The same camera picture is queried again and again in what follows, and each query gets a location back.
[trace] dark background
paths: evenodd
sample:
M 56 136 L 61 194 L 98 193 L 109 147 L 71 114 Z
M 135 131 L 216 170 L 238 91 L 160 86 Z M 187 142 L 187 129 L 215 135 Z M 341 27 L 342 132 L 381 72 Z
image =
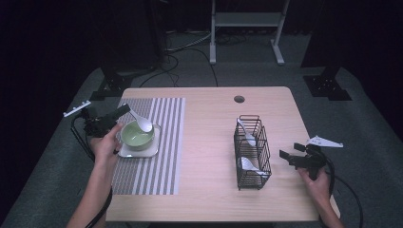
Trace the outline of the dark background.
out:
M 1 1 L 5 137 L 0 160 L 0 223 L 45 150 L 62 113 L 95 68 L 155 66 L 161 61 L 163 46 L 157 28 L 179 32 L 210 28 L 209 1 L 154 3 L 151 11 L 142 0 Z M 281 7 L 278 0 L 248 3 L 221 0 L 218 8 L 259 11 Z M 402 6 L 397 0 L 291 1 L 284 25 L 284 33 L 291 35 L 313 33 L 303 67 L 326 66 L 338 56 L 336 59 L 360 80 L 400 139 Z

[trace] black stand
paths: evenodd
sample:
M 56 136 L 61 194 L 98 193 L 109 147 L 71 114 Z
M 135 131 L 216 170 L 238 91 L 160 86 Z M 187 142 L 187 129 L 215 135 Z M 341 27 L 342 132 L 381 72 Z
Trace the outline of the black stand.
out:
M 125 89 L 131 87 L 132 78 L 125 78 L 110 66 L 101 67 L 104 80 L 97 91 L 92 92 L 90 101 L 103 101 L 105 97 L 122 97 Z
M 337 83 L 339 65 L 327 66 L 320 75 L 303 76 L 312 96 L 327 97 L 330 101 L 351 101 L 350 95 Z

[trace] black wire rack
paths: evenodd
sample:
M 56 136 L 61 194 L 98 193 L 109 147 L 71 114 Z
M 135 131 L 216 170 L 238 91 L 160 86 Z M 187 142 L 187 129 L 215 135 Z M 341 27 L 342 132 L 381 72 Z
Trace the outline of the black wire rack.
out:
M 248 142 L 246 132 L 237 120 L 234 146 L 238 188 L 261 189 L 272 175 L 266 131 L 257 115 L 241 115 L 239 119 L 246 132 L 255 138 L 256 145 Z

